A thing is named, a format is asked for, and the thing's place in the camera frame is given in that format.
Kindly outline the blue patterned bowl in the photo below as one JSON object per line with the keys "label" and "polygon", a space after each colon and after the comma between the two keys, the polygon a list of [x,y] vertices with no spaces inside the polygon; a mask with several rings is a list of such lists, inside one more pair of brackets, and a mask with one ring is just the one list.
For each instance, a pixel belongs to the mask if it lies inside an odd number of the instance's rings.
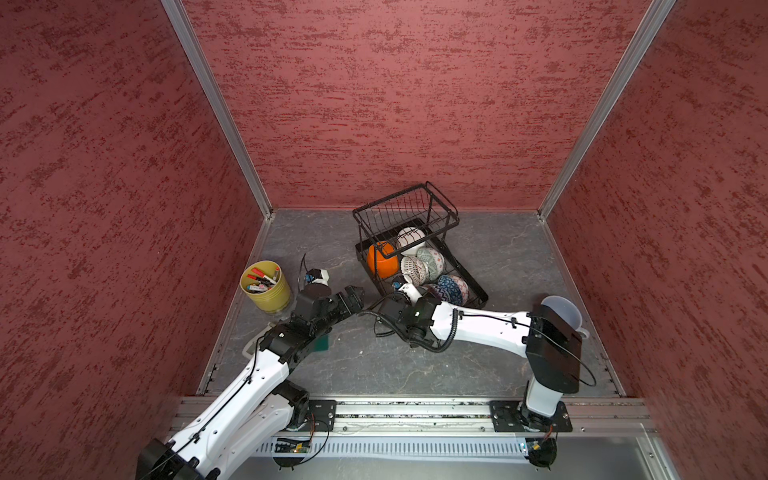
{"label": "blue patterned bowl", "polygon": [[441,275],[436,283],[440,298],[453,305],[462,306],[461,293],[451,278],[452,275]]}

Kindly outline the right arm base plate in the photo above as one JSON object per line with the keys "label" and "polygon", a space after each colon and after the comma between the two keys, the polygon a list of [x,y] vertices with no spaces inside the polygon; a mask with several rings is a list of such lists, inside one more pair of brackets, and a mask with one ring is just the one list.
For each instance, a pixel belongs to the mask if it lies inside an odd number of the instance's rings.
{"label": "right arm base plate", "polygon": [[571,433],[573,425],[563,401],[555,413],[546,417],[524,405],[523,400],[494,400],[489,402],[490,418],[496,433]]}

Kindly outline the white red lattice bowl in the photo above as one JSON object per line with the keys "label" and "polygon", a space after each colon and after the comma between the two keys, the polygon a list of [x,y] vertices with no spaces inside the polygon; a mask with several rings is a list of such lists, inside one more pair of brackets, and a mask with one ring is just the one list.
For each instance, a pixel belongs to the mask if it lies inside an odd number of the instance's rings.
{"label": "white red lattice bowl", "polygon": [[428,267],[422,260],[414,256],[402,257],[400,271],[410,283],[416,286],[422,285],[428,280]]}

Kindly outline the orange plastic bowl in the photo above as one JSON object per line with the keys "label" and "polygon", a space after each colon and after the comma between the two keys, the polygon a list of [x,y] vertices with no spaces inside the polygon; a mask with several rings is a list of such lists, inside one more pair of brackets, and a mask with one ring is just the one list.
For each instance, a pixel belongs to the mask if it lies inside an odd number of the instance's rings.
{"label": "orange plastic bowl", "polygon": [[387,279],[400,270],[395,247],[388,241],[376,242],[367,251],[366,262],[370,272],[379,279]]}

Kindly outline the red orange patterned bowl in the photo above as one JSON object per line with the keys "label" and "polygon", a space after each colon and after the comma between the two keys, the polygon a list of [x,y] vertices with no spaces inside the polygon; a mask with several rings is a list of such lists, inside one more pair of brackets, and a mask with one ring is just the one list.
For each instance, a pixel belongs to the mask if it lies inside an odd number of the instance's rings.
{"label": "red orange patterned bowl", "polygon": [[470,298],[470,290],[469,290],[468,284],[463,278],[461,278],[458,275],[452,275],[451,278],[454,281],[454,283],[457,285],[461,293],[461,297],[462,297],[461,304],[466,305]]}

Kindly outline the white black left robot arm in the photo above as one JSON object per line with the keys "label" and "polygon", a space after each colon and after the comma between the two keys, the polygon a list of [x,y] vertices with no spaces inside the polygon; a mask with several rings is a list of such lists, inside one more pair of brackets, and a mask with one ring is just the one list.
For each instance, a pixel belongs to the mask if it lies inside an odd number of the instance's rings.
{"label": "white black left robot arm", "polygon": [[268,329],[252,358],[197,418],[170,440],[139,454],[138,479],[227,479],[275,433],[298,429],[308,415],[306,390],[288,380],[332,327],[364,309],[364,290],[333,294],[324,284],[300,291],[289,318]]}

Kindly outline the black wire dish rack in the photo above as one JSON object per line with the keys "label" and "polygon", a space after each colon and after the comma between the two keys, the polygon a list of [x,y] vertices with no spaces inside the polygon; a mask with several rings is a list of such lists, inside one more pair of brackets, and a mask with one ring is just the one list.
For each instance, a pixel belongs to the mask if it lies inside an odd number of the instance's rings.
{"label": "black wire dish rack", "polygon": [[411,186],[353,210],[358,225],[357,258],[376,290],[395,291],[393,280],[401,273],[392,268],[408,252],[421,247],[437,250],[446,260],[446,272],[468,286],[467,305],[483,308],[488,295],[455,257],[446,234],[460,223],[456,206],[432,183]]}

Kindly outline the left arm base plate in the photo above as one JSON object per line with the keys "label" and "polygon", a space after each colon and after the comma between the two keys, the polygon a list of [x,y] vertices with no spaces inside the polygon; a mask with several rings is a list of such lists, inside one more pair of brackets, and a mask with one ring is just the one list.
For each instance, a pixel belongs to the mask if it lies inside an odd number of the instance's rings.
{"label": "left arm base plate", "polygon": [[336,400],[309,399],[294,410],[293,431],[311,433],[330,432],[334,429],[338,402]]}

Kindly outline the white ceramic bowl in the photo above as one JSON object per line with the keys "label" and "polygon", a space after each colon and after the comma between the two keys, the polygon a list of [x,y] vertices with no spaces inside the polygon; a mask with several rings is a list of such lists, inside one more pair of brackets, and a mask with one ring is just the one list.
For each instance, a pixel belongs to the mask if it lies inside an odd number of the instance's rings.
{"label": "white ceramic bowl", "polygon": [[425,233],[416,227],[406,227],[398,232],[396,238],[397,249],[403,256],[416,256],[417,251],[423,247]]}

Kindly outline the grey green patterned bowl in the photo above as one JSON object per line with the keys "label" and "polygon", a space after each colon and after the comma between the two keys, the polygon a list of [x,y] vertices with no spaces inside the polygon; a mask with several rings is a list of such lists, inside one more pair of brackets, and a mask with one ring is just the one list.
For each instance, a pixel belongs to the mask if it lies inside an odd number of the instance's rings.
{"label": "grey green patterned bowl", "polygon": [[435,248],[422,247],[417,251],[416,257],[427,268],[427,281],[436,281],[445,270],[445,259],[443,255]]}

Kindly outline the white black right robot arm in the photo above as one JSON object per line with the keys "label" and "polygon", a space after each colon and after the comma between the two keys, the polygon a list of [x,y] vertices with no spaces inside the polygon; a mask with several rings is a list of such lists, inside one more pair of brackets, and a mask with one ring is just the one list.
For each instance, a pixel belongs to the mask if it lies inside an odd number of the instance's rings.
{"label": "white black right robot arm", "polygon": [[518,402],[500,402],[491,408],[497,431],[570,433],[570,415],[562,397],[583,380],[582,336],[558,311],[539,304],[529,312],[486,312],[433,297],[409,300],[402,293],[375,303],[370,312],[389,332],[412,348],[443,353],[455,342],[469,342],[513,353],[525,359],[532,372],[525,396]]}

